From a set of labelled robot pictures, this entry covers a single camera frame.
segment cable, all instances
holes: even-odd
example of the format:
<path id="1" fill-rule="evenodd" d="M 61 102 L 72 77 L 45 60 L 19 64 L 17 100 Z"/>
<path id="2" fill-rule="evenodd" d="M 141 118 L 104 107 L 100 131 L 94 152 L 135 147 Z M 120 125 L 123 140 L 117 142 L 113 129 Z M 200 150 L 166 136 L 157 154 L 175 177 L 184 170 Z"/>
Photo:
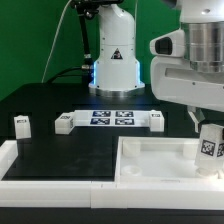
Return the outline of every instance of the cable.
<path id="1" fill-rule="evenodd" d="M 47 83 L 52 83 L 55 79 L 59 78 L 59 77 L 68 77 L 68 76 L 82 76 L 82 75 L 63 75 L 65 73 L 71 72 L 71 71 L 78 71 L 78 70 L 82 70 L 81 67 L 72 67 L 72 68 L 68 68 L 65 69 L 61 72 L 59 72 L 58 74 L 56 74 L 55 76 L 53 76 L 52 78 L 50 78 Z"/>
<path id="2" fill-rule="evenodd" d="M 60 31 L 60 28 L 61 28 L 61 24 L 64 20 L 64 16 L 65 16 L 65 13 L 66 13 L 66 10 L 68 8 L 68 6 L 70 5 L 72 0 L 69 0 L 68 3 L 65 5 L 64 7 L 64 10 L 61 14 L 61 18 L 59 20 L 59 23 L 58 23 L 58 27 L 57 27 L 57 30 L 56 30 L 56 33 L 55 33 L 55 36 L 54 36 L 54 41 L 53 41 L 53 44 L 52 44 L 52 47 L 51 47 L 51 51 L 50 51 L 50 54 L 49 54 L 49 57 L 47 59 L 47 64 L 45 66 L 45 69 L 44 69 L 44 74 L 43 74 L 43 77 L 42 77 L 42 83 L 44 82 L 44 79 L 45 79 L 45 76 L 46 76 L 46 73 L 47 73 L 47 69 L 48 69 L 48 66 L 49 66 L 49 63 L 50 63 L 50 60 L 51 60 L 51 56 L 54 52 L 54 48 L 55 48 L 55 44 L 56 44 L 56 41 L 57 41 L 57 38 L 58 38 L 58 34 L 59 34 L 59 31 Z"/>

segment white cube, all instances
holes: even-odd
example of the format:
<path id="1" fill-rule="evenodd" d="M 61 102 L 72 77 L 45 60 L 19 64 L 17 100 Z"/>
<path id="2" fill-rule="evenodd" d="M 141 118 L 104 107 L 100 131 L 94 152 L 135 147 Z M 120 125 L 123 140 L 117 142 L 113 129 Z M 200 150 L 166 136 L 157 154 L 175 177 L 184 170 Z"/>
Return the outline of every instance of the white cube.
<path id="1" fill-rule="evenodd" d="M 215 124 L 202 126 L 195 160 L 196 166 L 213 172 L 223 168 L 223 129 L 224 127 Z"/>
<path id="2" fill-rule="evenodd" d="M 149 127 L 151 132 L 164 132 L 164 123 L 161 111 L 149 111 Z"/>
<path id="3" fill-rule="evenodd" d="M 16 139 L 31 138 L 30 121 L 28 116 L 14 117 Z"/>
<path id="4" fill-rule="evenodd" d="M 63 113 L 55 121 L 55 133 L 61 135 L 68 135 L 75 127 L 74 119 L 75 112 Z"/>

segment white platform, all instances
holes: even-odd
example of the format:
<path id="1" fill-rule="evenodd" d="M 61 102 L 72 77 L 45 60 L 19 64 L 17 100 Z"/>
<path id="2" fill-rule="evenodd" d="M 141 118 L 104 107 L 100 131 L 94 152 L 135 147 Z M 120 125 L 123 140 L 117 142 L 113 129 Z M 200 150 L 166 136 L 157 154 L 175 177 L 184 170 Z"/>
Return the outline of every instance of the white platform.
<path id="1" fill-rule="evenodd" d="M 140 147 L 139 157 L 123 155 L 124 144 Z M 197 144 L 120 137 L 114 182 L 1 181 L 0 206 L 224 210 L 224 181 L 194 177 Z"/>

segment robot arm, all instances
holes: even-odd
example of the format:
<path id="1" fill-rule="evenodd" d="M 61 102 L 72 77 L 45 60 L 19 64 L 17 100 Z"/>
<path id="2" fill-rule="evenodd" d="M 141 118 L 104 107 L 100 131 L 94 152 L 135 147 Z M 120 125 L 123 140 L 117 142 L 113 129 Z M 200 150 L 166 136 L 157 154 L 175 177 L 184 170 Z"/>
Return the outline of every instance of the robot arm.
<path id="1" fill-rule="evenodd" d="M 181 9 L 180 29 L 152 40 L 152 90 L 158 99 L 188 106 L 196 124 L 200 109 L 224 112 L 224 1 L 163 0 Z M 203 125 L 195 165 L 209 178 L 223 169 L 224 127 Z"/>

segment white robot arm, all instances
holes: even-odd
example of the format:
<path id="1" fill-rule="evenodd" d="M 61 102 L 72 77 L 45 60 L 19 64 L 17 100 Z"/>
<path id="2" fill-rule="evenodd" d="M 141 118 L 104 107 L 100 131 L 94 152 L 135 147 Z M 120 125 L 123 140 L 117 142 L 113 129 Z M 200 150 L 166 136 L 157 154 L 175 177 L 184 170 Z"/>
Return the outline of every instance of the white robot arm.
<path id="1" fill-rule="evenodd" d="M 127 97 L 144 92 L 140 64 L 135 57 L 135 20 L 118 7 L 123 0 L 73 0 L 82 27 L 85 58 L 92 65 L 85 19 L 99 14 L 100 56 L 94 63 L 90 93 L 107 97 Z"/>
<path id="2" fill-rule="evenodd" d="M 152 90 L 158 99 L 224 112 L 224 1 L 163 0 L 181 10 L 180 29 L 150 42 Z M 203 125 L 195 164 L 207 178 L 223 168 L 224 127 Z"/>

